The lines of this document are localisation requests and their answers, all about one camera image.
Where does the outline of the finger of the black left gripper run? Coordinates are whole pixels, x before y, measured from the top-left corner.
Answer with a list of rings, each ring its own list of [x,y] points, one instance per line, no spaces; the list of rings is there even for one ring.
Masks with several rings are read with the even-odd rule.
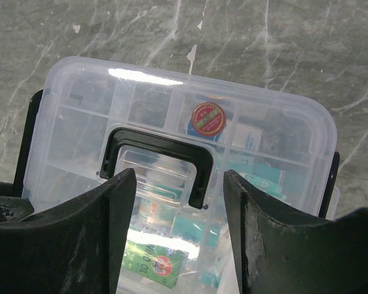
[[[29,200],[13,197],[13,184],[0,182],[0,223],[19,222],[32,215],[34,208]]]

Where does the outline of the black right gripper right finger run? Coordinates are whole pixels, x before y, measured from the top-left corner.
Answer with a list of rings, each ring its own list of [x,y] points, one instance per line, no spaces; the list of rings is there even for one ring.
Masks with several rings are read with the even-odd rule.
[[[322,219],[233,170],[223,193],[240,293],[368,293],[368,208]]]

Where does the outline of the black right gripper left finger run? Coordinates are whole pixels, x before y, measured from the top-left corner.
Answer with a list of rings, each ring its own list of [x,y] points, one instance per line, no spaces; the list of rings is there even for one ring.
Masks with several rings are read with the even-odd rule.
[[[128,168],[45,211],[0,223],[0,293],[115,293],[136,194]]]

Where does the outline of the teal bandage roll package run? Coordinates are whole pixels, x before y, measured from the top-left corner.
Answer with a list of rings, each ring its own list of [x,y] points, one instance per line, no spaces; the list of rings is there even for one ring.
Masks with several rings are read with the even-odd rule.
[[[263,159],[255,159],[242,154],[236,154],[227,161],[226,169],[236,171],[259,190],[286,204],[291,204],[287,192],[283,191],[286,171],[272,167]]]

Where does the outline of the small green packet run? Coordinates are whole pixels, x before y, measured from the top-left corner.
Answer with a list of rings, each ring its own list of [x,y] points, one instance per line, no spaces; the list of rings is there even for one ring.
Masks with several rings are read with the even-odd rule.
[[[153,282],[173,289],[186,252],[155,244],[127,241],[122,267]]]

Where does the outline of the white bottle green label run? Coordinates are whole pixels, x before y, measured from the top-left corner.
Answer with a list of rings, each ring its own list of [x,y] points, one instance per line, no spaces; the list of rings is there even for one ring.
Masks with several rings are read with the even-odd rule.
[[[141,188],[139,217],[142,221],[170,227],[180,202],[185,178],[156,170],[149,170]]]

